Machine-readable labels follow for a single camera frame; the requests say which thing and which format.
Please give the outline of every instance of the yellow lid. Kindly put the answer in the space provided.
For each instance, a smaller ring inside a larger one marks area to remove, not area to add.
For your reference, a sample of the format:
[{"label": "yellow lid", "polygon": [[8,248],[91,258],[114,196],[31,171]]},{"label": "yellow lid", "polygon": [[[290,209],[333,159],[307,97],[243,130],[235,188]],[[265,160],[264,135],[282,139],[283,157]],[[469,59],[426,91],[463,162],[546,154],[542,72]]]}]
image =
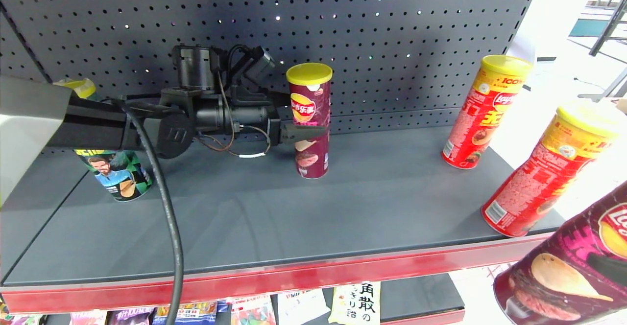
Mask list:
[{"label": "yellow lid", "polygon": [[331,80],[333,70],[322,63],[303,63],[288,69],[285,76],[294,85],[315,86]]},{"label": "yellow lid", "polygon": [[78,97],[81,97],[81,99],[87,99],[96,93],[96,84],[94,84],[94,82],[92,82],[89,78],[85,78],[83,80],[66,78],[59,80],[58,82],[54,82],[53,84],[73,89],[74,93],[76,93]]},{"label": "yellow lid", "polygon": [[481,59],[481,66],[491,71],[517,77],[526,76],[533,68],[533,64],[526,60],[507,55],[485,56]]},{"label": "yellow lid", "polygon": [[557,115],[573,126],[607,138],[621,135],[627,129],[627,116],[608,104],[577,99],[557,108]]}]

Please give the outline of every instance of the man illustration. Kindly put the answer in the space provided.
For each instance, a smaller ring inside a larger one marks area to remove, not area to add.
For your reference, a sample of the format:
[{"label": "man illustration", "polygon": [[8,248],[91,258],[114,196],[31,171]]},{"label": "man illustration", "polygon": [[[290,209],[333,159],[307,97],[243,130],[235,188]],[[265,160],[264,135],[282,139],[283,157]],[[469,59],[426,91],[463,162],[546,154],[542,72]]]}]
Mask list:
[{"label": "man illustration", "polygon": [[120,195],[125,198],[134,195],[135,180],[128,169],[112,171],[109,161],[99,156],[92,156],[87,159],[87,162],[99,172],[98,175],[96,175],[96,179],[100,184],[106,187],[108,191],[111,193],[117,193],[119,191]]}]

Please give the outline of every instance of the red shelf edge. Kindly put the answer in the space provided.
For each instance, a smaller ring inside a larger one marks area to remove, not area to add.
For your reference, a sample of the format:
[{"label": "red shelf edge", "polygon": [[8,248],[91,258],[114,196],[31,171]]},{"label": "red shelf edge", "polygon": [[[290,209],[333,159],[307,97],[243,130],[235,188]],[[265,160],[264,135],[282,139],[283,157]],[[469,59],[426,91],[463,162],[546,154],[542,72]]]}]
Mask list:
[{"label": "red shelf edge", "polygon": [[385,325],[447,325],[460,323],[464,319],[466,311],[464,309],[450,312],[443,312],[439,314],[432,314],[428,316],[421,316],[419,318],[409,318],[396,321],[386,321]]},{"label": "red shelf edge", "polygon": [[[181,302],[333,287],[364,280],[414,278],[514,262],[551,234],[402,253],[193,274],[185,278]],[[11,312],[18,314],[61,314],[162,305],[170,302],[171,292],[172,278],[0,288]]]}]

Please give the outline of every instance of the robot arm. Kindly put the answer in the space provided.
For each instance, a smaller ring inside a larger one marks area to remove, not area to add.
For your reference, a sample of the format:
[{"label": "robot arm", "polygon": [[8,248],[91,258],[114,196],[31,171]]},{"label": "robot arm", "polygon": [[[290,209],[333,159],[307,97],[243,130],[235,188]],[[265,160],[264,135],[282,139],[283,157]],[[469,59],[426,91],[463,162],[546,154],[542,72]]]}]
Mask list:
[{"label": "robot arm", "polygon": [[[242,126],[264,130],[272,146],[325,133],[324,127],[281,122],[276,96],[263,88],[250,91],[242,85],[240,78],[258,86],[260,75],[274,63],[261,47],[240,47],[244,56],[229,69],[232,52],[176,46],[172,53],[180,86],[161,91],[159,104],[127,104],[143,124],[157,156],[168,159],[181,155],[197,133],[231,135],[232,129]],[[228,80],[226,101],[215,85],[223,73]],[[285,97],[280,100],[288,103]],[[0,75],[2,203],[45,146],[143,150],[137,129],[115,103],[80,99],[67,87]]]}]

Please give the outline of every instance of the red chip can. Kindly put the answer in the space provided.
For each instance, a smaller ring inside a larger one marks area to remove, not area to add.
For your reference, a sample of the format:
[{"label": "red chip can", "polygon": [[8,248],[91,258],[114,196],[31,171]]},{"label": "red chip can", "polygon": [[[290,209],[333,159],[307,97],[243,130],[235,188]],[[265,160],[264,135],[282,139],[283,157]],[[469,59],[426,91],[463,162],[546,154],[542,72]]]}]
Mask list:
[{"label": "red chip can", "polygon": [[323,126],[325,134],[295,144],[296,170],[303,178],[315,180],[329,169],[329,120],[331,119],[331,77],[326,64],[304,63],[291,67],[285,76],[294,124]]},{"label": "red chip can", "polygon": [[486,222],[503,235],[526,235],[579,172],[627,127],[627,117],[616,107],[588,99],[559,106],[556,112],[531,157],[481,209]]},{"label": "red chip can", "polygon": [[488,55],[481,59],[481,68],[441,153],[444,161],[461,169],[477,166],[530,70],[531,64],[517,57]]}]

